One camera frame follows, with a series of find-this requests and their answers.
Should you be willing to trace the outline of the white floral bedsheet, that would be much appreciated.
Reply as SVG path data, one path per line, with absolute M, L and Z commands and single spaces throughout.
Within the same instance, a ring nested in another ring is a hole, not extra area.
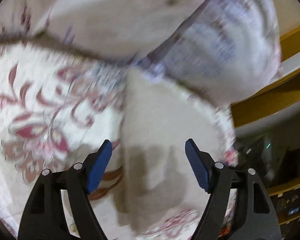
M 83 161 L 104 140 L 113 153 L 89 201 L 109 239 L 130 239 L 121 130 L 128 70 L 18 40 L 39 5 L 0 3 L 0 219 L 18 236 L 21 214 L 44 169 Z

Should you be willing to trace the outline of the wooden bed headboard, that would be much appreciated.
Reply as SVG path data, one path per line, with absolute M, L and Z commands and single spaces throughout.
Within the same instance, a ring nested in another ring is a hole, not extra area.
M 280 37 L 283 77 L 231 106 L 236 128 L 252 124 L 300 100 L 300 26 Z

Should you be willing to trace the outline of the beige cable-knit sweater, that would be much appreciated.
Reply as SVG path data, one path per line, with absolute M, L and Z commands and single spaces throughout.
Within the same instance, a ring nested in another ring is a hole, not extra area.
M 121 130 L 130 239 L 187 239 L 209 195 L 199 187 L 185 154 L 192 139 L 213 160 L 237 164 L 228 106 L 213 107 L 170 80 L 127 74 Z

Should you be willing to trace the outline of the lavender floral pillow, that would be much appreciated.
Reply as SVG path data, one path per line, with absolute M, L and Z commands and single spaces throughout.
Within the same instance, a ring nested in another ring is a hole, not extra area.
M 233 103 L 281 70 L 272 0 L 45 0 L 31 33 Z

